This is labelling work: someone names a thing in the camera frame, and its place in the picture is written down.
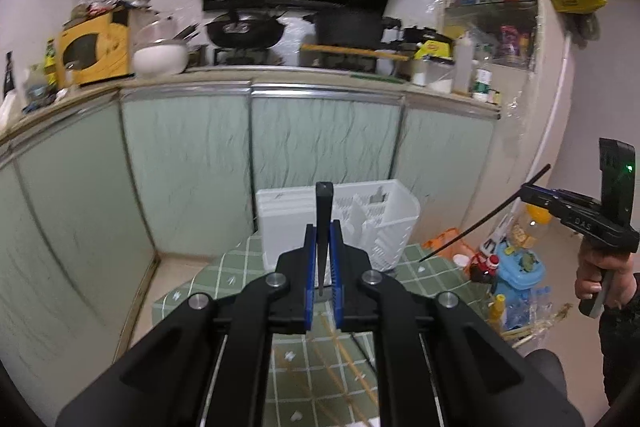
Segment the person's right hand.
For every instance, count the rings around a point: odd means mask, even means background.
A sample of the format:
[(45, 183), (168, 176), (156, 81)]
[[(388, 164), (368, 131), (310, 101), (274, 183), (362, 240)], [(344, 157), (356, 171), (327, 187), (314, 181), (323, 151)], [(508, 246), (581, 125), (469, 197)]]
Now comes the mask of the person's right hand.
[(602, 294), (605, 275), (612, 280), (605, 297), (605, 306), (622, 309), (634, 299), (638, 283), (634, 276), (634, 260), (629, 253), (608, 251), (583, 239), (578, 251), (575, 295), (590, 300)]

